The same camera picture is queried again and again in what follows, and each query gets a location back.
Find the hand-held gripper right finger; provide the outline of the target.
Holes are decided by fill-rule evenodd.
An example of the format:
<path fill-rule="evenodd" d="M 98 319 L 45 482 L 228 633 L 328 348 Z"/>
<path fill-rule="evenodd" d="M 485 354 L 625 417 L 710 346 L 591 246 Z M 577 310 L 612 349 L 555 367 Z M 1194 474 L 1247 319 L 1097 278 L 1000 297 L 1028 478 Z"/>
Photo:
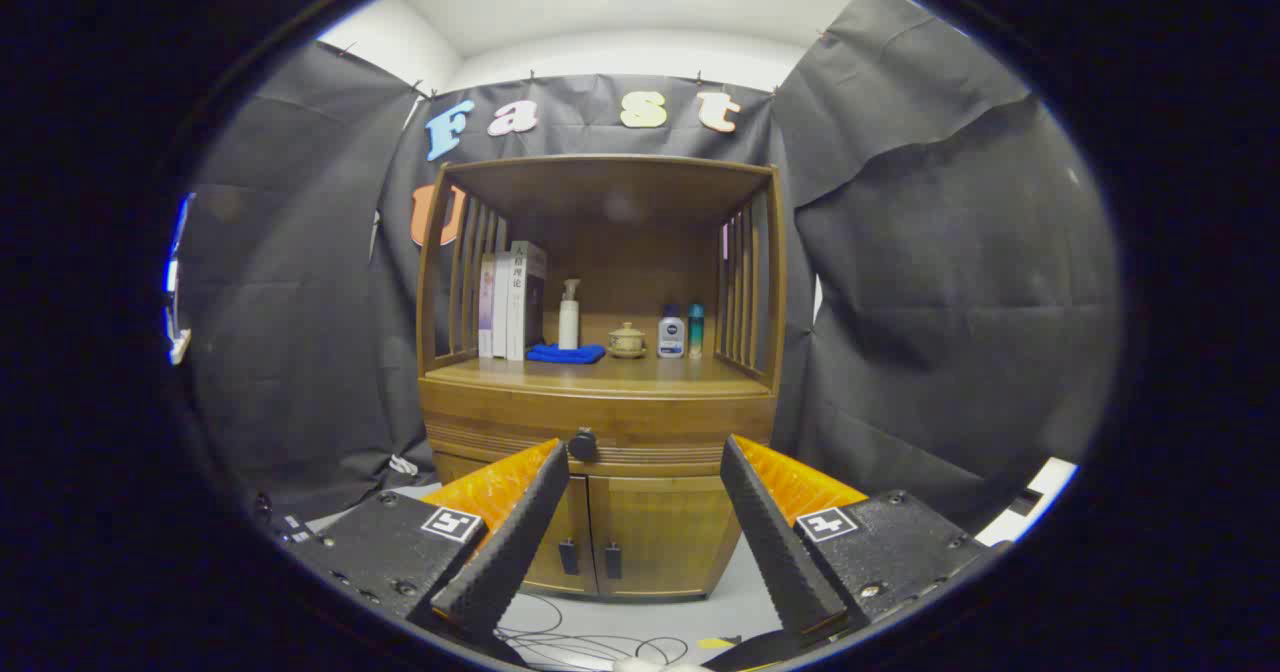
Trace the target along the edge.
<path fill-rule="evenodd" d="M 918 495 L 869 495 L 748 438 L 719 475 L 783 630 L 822 643 L 936 599 L 1011 547 L 980 541 Z"/>

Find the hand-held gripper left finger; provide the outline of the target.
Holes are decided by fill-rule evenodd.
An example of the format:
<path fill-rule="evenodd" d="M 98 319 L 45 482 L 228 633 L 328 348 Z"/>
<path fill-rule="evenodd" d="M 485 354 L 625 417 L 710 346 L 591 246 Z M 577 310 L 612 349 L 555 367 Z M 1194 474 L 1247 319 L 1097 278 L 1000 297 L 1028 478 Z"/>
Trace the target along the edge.
<path fill-rule="evenodd" d="M 568 486 L 568 454 L 548 440 L 426 497 L 384 492 L 316 530 L 279 517 L 276 540 L 338 593 L 484 653 Z"/>

